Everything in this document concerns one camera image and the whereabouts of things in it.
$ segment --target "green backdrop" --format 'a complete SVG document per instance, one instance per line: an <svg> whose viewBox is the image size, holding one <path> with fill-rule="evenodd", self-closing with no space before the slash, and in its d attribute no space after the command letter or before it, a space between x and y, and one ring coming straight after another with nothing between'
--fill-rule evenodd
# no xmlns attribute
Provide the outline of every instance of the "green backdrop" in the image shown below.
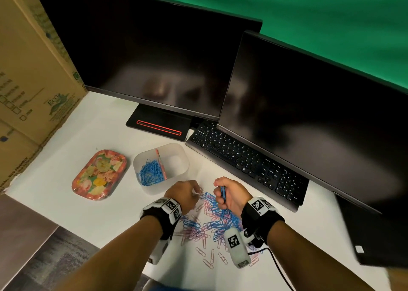
<svg viewBox="0 0 408 291"><path fill-rule="evenodd" d="M408 88L408 0L177 0L263 20L261 33Z"/></svg>

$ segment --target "white table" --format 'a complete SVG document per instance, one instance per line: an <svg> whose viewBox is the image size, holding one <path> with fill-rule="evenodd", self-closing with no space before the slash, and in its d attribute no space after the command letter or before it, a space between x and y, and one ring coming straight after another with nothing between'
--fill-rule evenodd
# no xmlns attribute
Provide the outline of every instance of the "white table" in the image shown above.
<svg viewBox="0 0 408 291"><path fill-rule="evenodd" d="M73 193L72 180L97 150L118 151L131 163L140 152L175 142L183 146L190 160L189 178L196 179L205 191L212 192L213 180L220 176L239 181L184 143L126 127L125 122L136 106L134 102L90 92L40 155L14 181L7 194L101 248L137 222L142 207L160 195L145 194L132 167L126 171L114 193L103 201L90 201ZM375 290L390 290L384 268L361 266L356 261L333 193L310 182L304 205L293 213L242 183L252 195L263 196L276 206L289 226ZM288 290L269 254L261 255L253 267L238 270L229 254L223 251L228 265L215 257L211 270L202 262L196 246L197 243L189 242L181 247L180 237L176 237L160 263L156 266L147 264L143 273L166 284L195 290ZM215 247L217 254L216 246L207 240L207 253Z"/></svg>

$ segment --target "keyboard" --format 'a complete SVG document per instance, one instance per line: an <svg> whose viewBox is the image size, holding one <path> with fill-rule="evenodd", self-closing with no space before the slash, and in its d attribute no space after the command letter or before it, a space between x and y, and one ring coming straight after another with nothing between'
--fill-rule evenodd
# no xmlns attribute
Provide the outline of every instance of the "keyboard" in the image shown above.
<svg viewBox="0 0 408 291"><path fill-rule="evenodd" d="M309 180L217 129L205 120L186 145L287 209L303 205Z"/></svg>

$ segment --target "gray carpet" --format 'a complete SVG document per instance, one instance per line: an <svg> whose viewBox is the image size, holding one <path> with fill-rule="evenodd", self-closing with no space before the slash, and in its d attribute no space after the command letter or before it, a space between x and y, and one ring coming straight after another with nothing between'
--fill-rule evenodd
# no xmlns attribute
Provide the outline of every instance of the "gray carpet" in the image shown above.
<svg viewBox="0 0 408 291"><path fill-rule="evenodd" d="M62 277L79 268L98 250L59 227L4 291L51 291ZM135 291L142 290L148 279L142 275Z"/></svg>

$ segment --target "black monitor screen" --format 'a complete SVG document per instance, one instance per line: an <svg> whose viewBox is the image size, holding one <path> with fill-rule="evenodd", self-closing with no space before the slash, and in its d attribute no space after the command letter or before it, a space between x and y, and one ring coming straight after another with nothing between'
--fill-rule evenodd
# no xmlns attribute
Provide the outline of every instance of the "black monitor screen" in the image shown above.
<svg viewBox="0 0 408 291"><path fill-rule="evenodd" d="M242 33L262 26L161 0L40 1L90 90L212 119Z"/></svg>
<svg viewBox="0 0 408 291"><path fill-rule="evenodd" d="M357 203L406 212L408 95L289 47L244 34L221 128Z"/></svg>

